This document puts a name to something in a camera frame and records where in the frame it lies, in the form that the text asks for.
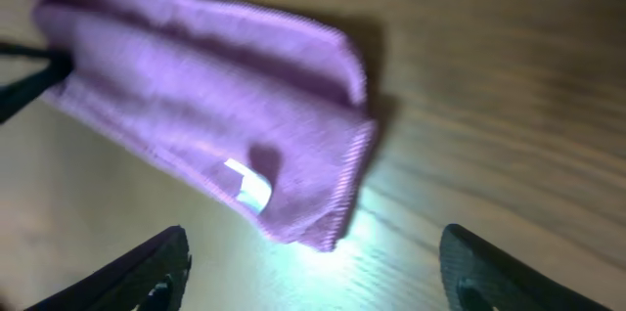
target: brown wooden floor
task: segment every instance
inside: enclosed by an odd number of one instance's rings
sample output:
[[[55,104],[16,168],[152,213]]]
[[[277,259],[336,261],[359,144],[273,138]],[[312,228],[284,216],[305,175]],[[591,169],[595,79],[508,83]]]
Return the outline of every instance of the brown wooden floor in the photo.
[[[182,224],[184,310],[445,310],[437,245],[457,222],[626,309],[626,0],[248,1],[339,26],[365,55],[384,132],[347,239],[322,255],[266,242],[37,103],[0,132],[10,303]],[[39,42],[28,0],[0,4],[0,35]]]

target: folded cloth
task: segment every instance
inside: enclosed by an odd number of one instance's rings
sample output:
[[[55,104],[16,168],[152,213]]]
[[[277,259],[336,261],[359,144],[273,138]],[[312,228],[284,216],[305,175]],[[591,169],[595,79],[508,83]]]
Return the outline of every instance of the folded cloth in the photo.
[[[340,31],[224,0],[38,0],[74,72],[44,98],[281,243],[331,251],[372,143]]]

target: microfiber cloth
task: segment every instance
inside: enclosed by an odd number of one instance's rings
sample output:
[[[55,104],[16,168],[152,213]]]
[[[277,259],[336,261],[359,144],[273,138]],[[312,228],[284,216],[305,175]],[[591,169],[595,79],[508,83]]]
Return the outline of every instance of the microfiber cloth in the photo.
[[[335,248],[375,124],[346,36],[224,0],[38,0],[53,106],[280,243]]]

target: wooden surface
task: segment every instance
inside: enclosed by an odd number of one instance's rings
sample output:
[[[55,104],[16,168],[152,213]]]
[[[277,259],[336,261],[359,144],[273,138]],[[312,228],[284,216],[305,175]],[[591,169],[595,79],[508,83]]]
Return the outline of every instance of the wooden surface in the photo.
[[[626,0],[248,1],[339,26],[365,55],[383,133],[348,237],[332,254],[271,244],[36,103],[0,132],[11,304],[181,224],[195,257],[184,310],[445,310],[437,246],[457,222],[626,309]],[[0,34],[39,42],[30,2],[0,3]]]

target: cloth fold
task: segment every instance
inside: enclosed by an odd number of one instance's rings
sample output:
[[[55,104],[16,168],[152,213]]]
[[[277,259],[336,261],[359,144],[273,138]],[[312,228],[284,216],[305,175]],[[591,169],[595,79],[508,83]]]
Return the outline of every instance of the cloth fold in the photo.
[[[53,106],[271,239],[335,248],[375,133],[343,33],[222,0],[38,0],[33,18],[73,56]]]

